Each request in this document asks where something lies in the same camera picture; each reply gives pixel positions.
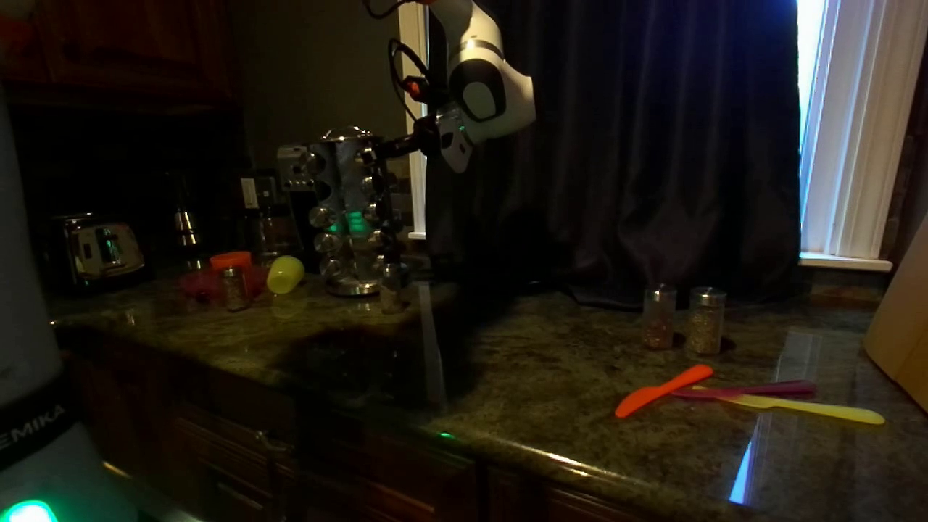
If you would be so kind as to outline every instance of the wooden cabinet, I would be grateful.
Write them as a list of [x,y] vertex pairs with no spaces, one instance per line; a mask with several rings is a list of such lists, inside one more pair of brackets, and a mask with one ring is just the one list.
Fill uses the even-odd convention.
[[534,519],[534,522],[624,522],[656,519],[628,509],[618,509],[588,493],[548,484],[537,475],[489,467],[487,471],[489,522]]
[[648,519],[244,377],[132,345],[84,342],[95,349],[68,351],[67,368],[100,456],[203,519]]
[[208,368],[176,368],[173,429],[206,519],[479,519],[474,464]]
[[222,0],[41,0],[32,26],[3,71],[13,97],[231,103]]

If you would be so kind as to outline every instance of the cabinet door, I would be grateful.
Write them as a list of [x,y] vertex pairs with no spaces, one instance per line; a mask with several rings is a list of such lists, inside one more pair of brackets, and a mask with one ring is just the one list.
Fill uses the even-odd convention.
[[52,85],[231,98],[221,0],[47,0],[37,30]]
[[128,475],[145,475],[145,452],[132,407],[119,380],[89,358],[64,358],[81,420],[100,458]]

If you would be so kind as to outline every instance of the dark curtain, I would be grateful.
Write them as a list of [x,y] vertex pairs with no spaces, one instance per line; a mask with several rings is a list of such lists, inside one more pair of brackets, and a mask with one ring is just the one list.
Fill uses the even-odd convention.
[[434,268],[619,308],[659,282],[751,303],[795,287],[795,0],[480,5],[538,116],[464,177],[431,163]]

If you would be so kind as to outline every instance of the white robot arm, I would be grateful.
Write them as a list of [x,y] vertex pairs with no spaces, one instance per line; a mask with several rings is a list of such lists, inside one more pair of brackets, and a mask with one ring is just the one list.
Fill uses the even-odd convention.
[[508,65],[495,21],[472,0],[427,3],[445,34],[451,104],[437,113],[441,155],[464,171],[472,145],[515,133],[537,119],[534,82]]

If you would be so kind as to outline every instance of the window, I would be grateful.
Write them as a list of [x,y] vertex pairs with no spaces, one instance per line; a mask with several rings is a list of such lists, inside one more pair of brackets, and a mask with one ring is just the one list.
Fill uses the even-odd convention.
[[879,259],[928,0],[796,0],[802,265],[891,269]]

